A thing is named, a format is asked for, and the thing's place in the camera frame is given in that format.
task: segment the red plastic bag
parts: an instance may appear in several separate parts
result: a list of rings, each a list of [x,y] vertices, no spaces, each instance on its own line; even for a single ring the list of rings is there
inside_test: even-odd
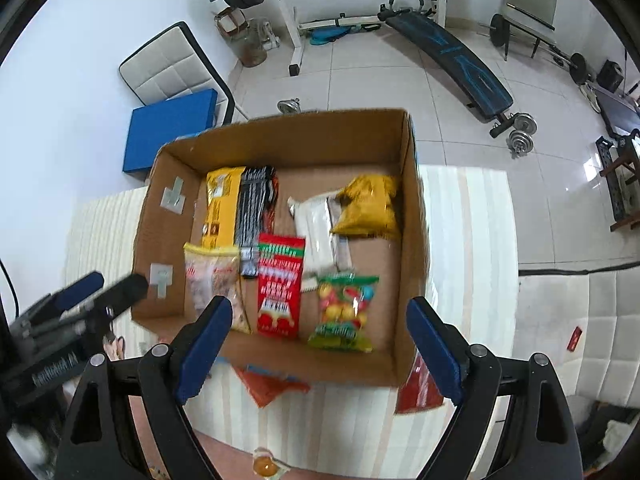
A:
[[[254,398],[258,408],[268,406],[273,399],[287,390],[297,390],[304,394],[310,390],[310,386],[301,381],[284,380],[278,377],[250,372],[249,370],[243,370],[235,366],[233,369],[249,392],[249,395]]]
[[[416,352],[414,368],[404,386],[398,390],[396,415],[426,412],[442,406],[443,403],[444,397],[431,377],[422,356]]]

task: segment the chair leg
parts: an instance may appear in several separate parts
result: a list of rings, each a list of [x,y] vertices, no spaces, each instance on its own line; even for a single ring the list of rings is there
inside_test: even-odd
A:
[[[509,55],[509,38],[511,37],[511,31],[509,27],[509,23],[506,24],[506,41],[504,42],[504,60],[507,61],[507,56]]]
[[[533,46],[533,52],[531,53],[531,59],[536,55],[536,50],[540,46],[540,38],[536,39],[536,44]]]

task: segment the tufted cushion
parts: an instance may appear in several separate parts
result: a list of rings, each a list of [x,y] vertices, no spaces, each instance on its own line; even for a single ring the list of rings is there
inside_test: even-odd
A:
[[[120,75],[145,105],[216,89],[216,116],[220,106],[230,101],[224,123],[230,122],[235,105],[224,80],[213,68],[184,22],[175,23],[145,43],[120,65]]]
[[[566,395],[640,408],[640,266],[549,272],[520,277],[513,357],[544,352]],[[576,326],[583,333],[569,352]]]

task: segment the white package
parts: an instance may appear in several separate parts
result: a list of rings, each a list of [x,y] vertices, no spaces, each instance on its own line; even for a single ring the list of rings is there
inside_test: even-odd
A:
[[[296,235],[306,240],[303,292],[318,287],[317,276],[343,272],[352,267],[346,238],[331,232],[341,213],[335,195],[336,192],[318,195],[305,202],[296,202],[292,198],[287,200],[296,224]]]

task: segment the yellow and black package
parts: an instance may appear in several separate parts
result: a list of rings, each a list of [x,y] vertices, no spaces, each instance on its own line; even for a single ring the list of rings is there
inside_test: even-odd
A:
[[[366,174],[354,178],[336,198],[347,203],[331,232],[343,236],[399,238],[391,199],[398,181],[391,176]]]
[[[207,217],[202,226],[202,246],[207,249],[234,244],[236,209],[244,166],[207,173]]]

